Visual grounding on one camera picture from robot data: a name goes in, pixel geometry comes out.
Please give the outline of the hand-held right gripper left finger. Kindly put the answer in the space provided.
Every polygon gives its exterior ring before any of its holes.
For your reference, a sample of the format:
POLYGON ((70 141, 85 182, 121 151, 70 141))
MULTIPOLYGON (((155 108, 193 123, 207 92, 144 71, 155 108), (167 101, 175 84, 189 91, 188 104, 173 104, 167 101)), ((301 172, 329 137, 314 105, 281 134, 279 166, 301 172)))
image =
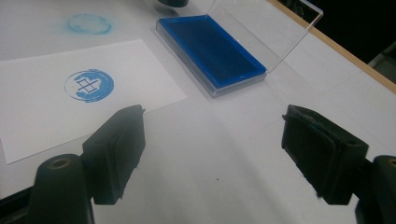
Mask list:
POLYGON ((95 204, 115 204, 146 146, 141 105, 117 111, 83 143, 82 163, 95 204))

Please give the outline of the wooden table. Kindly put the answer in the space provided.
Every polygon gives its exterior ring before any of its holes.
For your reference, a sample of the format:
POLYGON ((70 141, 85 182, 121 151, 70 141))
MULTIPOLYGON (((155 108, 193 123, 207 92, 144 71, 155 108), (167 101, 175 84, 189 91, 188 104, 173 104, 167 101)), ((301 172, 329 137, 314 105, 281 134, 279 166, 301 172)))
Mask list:
MULTIPOLYGON (((282 11, 284 14, 286 14, 288 17, 299 23, 300 25, 307 25, 307 22, 304 21, 302 18, 298 17, 295 15, 290 9, 287 9, 284 5, 282 5, 280 2, 277 0, 268 0, 270 4, 272 4, 274 7, 276 7, 278 10, 282 11)), ((331 49, 335 50, 337 53, 339 53, 341 56, 343 56, 345 59, 359 67, 359 69, 363 72, 365 72, 368 76, 373 78, 375 81, 380 83, 382 86, 384 86, 386 89, 390 90, 394 94, 396 94, 396 84, 393 83, 391 80, 387 79, 384 77, 382 74, 374 70, 374 68, 370 67, 368 64, 364 63, 361 61, 359 58, 351 54, 349 51, 341 47, 339 44, 334 42, 332 39, 327 37, 325 34, 323 34, 320 30, 318 30, 315 27, 312 27, 309 31, 310 34, 314 35, 317 37, 319 40, 321 40, 323 43, 325 43, 327 46, 329 46, 331 49)))

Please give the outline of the large white table cover sheet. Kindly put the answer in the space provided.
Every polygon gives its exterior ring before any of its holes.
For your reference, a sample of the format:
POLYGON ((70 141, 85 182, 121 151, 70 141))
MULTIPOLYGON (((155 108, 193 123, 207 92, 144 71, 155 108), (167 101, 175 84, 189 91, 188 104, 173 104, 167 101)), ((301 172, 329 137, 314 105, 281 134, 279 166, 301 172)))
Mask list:
MULTIPOLYGON (((355 134, 370 157, 396 156, 396 94, 307 34, 265 80, 214 98, 164 44, 157 0, 0 0, 0 62, 143 41, 184 99, 145 113, 146 149, 99 224, 355 224, 354 206, 318 198, 281 147, 289 105, 355 134)), ((0 199, 30 187, 38 165, 80 153, 89 134, 8 163, 0 199)))

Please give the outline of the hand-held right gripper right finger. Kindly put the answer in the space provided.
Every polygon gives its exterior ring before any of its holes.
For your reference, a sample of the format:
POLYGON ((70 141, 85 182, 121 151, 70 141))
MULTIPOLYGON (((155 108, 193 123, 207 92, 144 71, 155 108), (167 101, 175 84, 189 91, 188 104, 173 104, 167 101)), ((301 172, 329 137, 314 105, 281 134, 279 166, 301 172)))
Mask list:
POLYGON ((347 204, 369 146, 311 109, 289 105, 281 147, 328 204, 347 204))

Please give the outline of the white metal desk frame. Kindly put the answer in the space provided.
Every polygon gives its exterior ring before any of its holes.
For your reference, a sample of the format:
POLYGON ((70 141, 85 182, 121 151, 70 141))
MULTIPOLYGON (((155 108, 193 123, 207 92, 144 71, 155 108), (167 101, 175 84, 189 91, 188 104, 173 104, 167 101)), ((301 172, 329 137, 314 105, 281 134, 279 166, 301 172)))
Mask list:
POLYGON ((396 50, 396 41, 375 56, 368 65, 385 77, 396 77, 396 59, 391 53, 396 50))

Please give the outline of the blue ink pad clear case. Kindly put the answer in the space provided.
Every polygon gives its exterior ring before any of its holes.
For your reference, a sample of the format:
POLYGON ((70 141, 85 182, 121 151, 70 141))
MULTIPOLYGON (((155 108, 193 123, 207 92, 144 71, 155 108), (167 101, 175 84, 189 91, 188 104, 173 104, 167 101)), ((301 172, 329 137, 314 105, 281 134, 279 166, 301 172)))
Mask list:
POLYGON ((309 0, 214 0, 157 20, 163 41, 213 97, 262 81, 323 16, 309 0))

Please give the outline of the black round stamp clear handle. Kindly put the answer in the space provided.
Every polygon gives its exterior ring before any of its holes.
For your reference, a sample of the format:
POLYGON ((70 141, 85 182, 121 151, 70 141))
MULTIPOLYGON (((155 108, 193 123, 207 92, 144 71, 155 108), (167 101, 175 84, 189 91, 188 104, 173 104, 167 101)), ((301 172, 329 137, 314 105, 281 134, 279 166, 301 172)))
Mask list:
POLYGON ((185 7, 189 0, 158 0, 160 3, 168 7, 185 7))

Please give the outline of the small white paper sheet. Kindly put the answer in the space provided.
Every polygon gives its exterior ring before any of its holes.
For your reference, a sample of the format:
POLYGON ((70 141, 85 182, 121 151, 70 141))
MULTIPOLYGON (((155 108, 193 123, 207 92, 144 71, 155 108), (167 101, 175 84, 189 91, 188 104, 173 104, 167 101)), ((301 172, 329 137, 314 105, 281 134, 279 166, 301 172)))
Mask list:
POLYGON ((141 40, 0 62, 0 143, 12 163, 93 133, 124 107, 184 97, 141 40))

